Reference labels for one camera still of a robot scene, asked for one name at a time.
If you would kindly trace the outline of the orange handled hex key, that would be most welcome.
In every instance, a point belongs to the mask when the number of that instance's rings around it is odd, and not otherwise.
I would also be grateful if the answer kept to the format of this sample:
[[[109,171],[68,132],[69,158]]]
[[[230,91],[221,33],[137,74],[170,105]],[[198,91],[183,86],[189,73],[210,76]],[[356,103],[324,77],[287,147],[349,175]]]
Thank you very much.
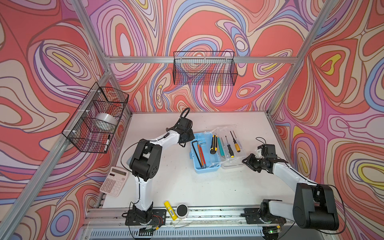
[[[206,169],[207,168],[207,162],[206,162],[206,159],[204,156],[202,145],[203,145],[203,142],[198,141],[198,149],[199,149],[199,155],[200,155],[201,163],[203,165],[203,168]]]

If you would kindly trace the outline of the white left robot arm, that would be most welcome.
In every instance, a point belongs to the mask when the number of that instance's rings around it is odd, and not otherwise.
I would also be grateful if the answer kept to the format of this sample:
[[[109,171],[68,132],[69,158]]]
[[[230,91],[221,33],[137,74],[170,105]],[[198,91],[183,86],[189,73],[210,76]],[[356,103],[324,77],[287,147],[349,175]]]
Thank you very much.
[[[176,124],[166,129],[166,133],[153,140],[141,139],[131,157],[130,169],[136,181],[137,199],[132,205],[134,217],[149,222],[153,215],[152,179],[159,171],[162,151],[195,139],[193,122],[180,117]]]

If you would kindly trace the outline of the orange black screwdriver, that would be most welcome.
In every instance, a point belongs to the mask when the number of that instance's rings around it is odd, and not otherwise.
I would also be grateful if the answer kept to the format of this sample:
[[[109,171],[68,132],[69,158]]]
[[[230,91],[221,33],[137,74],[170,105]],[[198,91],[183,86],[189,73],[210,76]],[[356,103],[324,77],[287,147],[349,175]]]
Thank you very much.
[[[235,133],[233,132],[233,131],[230,131],[230,133],[231,133],[231,136],[232,136],[232,138],[233,138],[233,142],[234,142],[234,144],[235,144],[235,148],[236,148],[236,151],[239,153],[239,152],[241,152],[241,148],[240,148],[240,145],[238,144],[238,142],[237,142],[237,139],[235,138]]]

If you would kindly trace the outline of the black large hex key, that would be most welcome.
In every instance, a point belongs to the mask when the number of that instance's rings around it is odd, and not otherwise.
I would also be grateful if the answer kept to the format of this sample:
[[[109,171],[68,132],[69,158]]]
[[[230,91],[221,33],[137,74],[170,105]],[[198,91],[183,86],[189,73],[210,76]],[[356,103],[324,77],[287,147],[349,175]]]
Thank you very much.
[[[198,151],[197,151],[197,143],[198,143],[198,141],[193,141],[193,142],[192,142],[192,147],[193,147],[193,150],[194,150],[194,152],[195,152],[195,155],[196,155],[196,158],[197,158],[197,160],[198,160],[198,163],[199,163],[200,167],[202,168],[203,165],[202,165],[202,162],[201,162],[200,157],[199,157],[199,155],[198,155]]]

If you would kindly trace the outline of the yellow black screwdriver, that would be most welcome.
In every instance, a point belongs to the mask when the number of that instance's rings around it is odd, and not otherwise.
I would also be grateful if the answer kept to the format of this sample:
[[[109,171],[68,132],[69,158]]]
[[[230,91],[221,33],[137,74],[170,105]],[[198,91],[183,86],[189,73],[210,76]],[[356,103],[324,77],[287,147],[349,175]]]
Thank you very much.
[[[229,151],[230,158],[234,158],[235,157],[234,156],[234,151],[233,151],[233,149],[231,147],[231,144],[228,141],[227,136],[225,136],[225,137],[226,137],[226,141],[227,141],[227,148],[228,148],[228,151]]]

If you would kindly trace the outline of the light blue plastic tool box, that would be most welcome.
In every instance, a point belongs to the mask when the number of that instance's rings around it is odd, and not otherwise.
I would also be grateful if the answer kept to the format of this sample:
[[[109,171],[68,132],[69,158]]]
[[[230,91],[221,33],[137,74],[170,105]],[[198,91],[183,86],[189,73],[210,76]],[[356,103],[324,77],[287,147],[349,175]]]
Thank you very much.
[[[195,139],[192,140],[190,143],[190,145],[191,145],[190,159],[193,162],[194,169],[195,169],[195,172],[197,174],[216,172],[221,167],[219,147],[218,147],[216,154],[214,154],[214,155],[210,154],[210,148],[211,148],[211,142],[212,142],[213,135],[214,134],[212,132],[195,133],[194,134]],[[207,162],[207,168],[206,169],[204,169],[203,167],[201,168],[199,163],[198,163],[198,160],[196,158],[195,152],[194,152],[193,147],[192,147],[193,141],[202,141],[203,142],[202,148],[203,148],[204,156],[205,156],[205,159]]]

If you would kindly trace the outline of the teal utility knife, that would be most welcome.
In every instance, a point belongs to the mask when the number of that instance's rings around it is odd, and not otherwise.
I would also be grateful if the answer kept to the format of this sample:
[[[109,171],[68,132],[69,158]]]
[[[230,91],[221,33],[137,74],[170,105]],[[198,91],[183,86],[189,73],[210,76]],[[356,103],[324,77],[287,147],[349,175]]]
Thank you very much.
[[[220,155],[221,157],[225,157],[225,152],[224,152],[224,148],[223,148],[223,145],[222,145],[222,141],[219,137],[217,137],[217,141],[218,141],[218,147],[219,147],[219,151],[220,151]]]

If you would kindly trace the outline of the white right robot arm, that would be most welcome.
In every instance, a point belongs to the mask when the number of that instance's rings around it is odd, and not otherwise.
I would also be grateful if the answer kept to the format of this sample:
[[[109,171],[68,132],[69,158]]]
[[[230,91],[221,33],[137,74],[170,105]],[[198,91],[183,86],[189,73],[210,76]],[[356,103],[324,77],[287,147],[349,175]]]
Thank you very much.
[[[302,229],[338,230],[339,216],[332,188],[318,184],[295,170],[286,160],[278,157],[274,145],[260,145],[242,163],[257,173],[263,170],[280,178],[295,192],[292,204],[280,200],[264,199],[258,214],[262,221],[284,218],[296,222]]]

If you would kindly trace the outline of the yellow black utility knife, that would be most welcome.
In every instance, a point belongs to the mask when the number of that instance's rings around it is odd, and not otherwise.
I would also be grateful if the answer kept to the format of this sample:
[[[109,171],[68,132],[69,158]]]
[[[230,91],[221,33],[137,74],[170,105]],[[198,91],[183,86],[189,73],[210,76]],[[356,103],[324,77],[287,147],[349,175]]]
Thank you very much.
[[[211,148],[210,148],[210,154],[211,155],[216,154],[217,150],[218,150],[217,136],[213,135],[212,142],[211,142]]]

